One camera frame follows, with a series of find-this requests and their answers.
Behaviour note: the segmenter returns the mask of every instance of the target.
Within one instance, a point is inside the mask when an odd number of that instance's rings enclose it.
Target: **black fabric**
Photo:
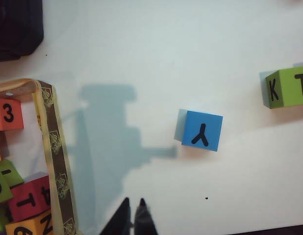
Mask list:
[[[129,199],[125,198],[100,235],[129,235],[130,215]]]
[[[32,54],[43,38],[42,0],[0,0],[0,61]]]
[[[142,198],[137,207],[134,221],[135,235],[158,235],[152,216],[148,211],[145,200]]]
[[[303,225],[261,230],[235,235],[303,235]]]

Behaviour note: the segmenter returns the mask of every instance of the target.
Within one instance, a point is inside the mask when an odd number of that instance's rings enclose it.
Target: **blue foam block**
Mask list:
[[[187,111],[182,144],[218,150],[222,116]]]

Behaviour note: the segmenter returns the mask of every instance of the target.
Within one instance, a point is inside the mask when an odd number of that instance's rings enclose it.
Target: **letter k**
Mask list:
[[[273,80],[273,84],[271,84],[271,81],[269,81],[271,101],[274,101],[274,96],[276,97],[277,100],[279,100],[278,94],[275,91],[275,84],[276,84],[275,78]]]

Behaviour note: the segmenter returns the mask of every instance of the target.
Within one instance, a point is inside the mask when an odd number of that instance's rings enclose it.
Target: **green foam block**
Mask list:
[[[303,104],[303,66],[278,70],[266,84],[271,109]]]
[[[5,232],[5,225],[12,222],[11,212],[7,203],[0,204],[0,232]]]
[[[4,176],[0,172],[0,203],[9,200],[13,197],[13,194],[6,182]]]
[[[0,161],[0,172],[4,176],[9,187],[19,185],[24,182],[14,165],[9,160]]]

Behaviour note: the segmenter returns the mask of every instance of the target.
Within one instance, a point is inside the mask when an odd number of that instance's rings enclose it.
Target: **number 3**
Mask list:
[[[9,114],[10,117],[8,118],[7,116],[4,116],[4,120],[7,121],[7,122],[13,122],[14,116],[12,114],[12,107],[11,107],[11,105],[5,103],[3,105],[3,109],[5,110],[6,108],[8,108],[8,111],[6,111],[6,113]]]

